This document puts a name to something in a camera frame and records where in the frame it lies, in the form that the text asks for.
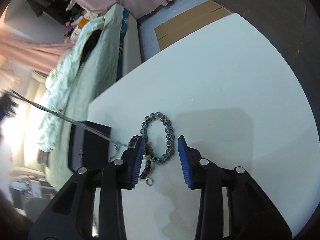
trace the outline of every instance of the bed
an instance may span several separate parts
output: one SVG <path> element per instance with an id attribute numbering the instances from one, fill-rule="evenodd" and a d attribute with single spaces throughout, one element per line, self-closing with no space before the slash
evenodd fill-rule
<path id="1" fill-rule="evenodd" d="M 89 103 L 112 86 L 120 78 L 119 73 L 124 76 L 141 64 L 137 22 L 131 15 L 125 21 L 127 30 L 123 46 L 120 44 L 119 33 L 123 30 L 124 20 L 120 19 L 119 22 L 118 18 L 120 15 L 124 16 L 123 12 L 125 9 L 116 4 L 106 13 L 105 18 L 111 20 L 104 25 L 96 46 L 76 71 L 74 80 L 69 76 L 66 78 L 67 83 L 72 80 L 64 109 L 66 116 L 77 121 L 86 120 Z M 119 46 L 123 47 L 121 60 L 119 60 Z M 59 190 L 72 175 L 68 168 L 71 124 L 62 120 L 59 122 L 55 148 L 49 153 L 49 166 L 45 168 L 47 181 L 56 190 Z"/>

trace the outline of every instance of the white table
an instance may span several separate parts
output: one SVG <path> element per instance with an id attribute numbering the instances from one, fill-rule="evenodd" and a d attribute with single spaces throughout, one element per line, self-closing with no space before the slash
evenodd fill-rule
<path id="1" fill-rule="evenodd" d="M 302 229 L 320 185 L 315 120 L 290 67 L 246 20 L 232 14 L 161 51 L 94 100 L 88 120 L 128 142 L 157 111 L 172 120 L 176 140 L 184 135 L 220 167 L 246 168 L 293 235 Z M 163 154 L 164 126 L 152 122 L 148 135 Z M 152 187 L 140 181 L 123 191 L 128 239 L 194 239 L 200 191 L 185 184 L 175 145 Z"/>

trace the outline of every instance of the silver ring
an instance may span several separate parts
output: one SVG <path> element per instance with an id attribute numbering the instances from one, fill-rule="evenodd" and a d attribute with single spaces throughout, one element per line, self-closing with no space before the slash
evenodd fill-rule
<path id="1" fill-rule="evenodd" d="M 153 179 L 151 179 L 151 178 L 146 178 L 146 184 L 149 186 L 149 187 L 151 187 L 152 185 L 153 185 Z"/>

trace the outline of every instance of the cardboard box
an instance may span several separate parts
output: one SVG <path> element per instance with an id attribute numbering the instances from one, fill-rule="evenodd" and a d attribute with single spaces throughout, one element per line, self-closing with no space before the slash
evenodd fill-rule
<path id="1" fill-rule="evenodd" d="M 230 13 L 214 1 L 204 2 L 155 28 L 160 50 Z"/>

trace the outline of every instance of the floor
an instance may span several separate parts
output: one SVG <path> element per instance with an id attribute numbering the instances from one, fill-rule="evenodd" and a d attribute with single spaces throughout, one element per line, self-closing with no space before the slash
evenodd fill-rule
<path id="1" fill-rule="evenodd" d="M 206 0 L 174 0 L 138 20 L 143 60 L 159 52 L 154 28 Z M 320 18 L 309 0 L 214 0 L 256 27 L 298 78 L 320 131 Z M 317 0 L 311 0 L 316 6 Z"/>

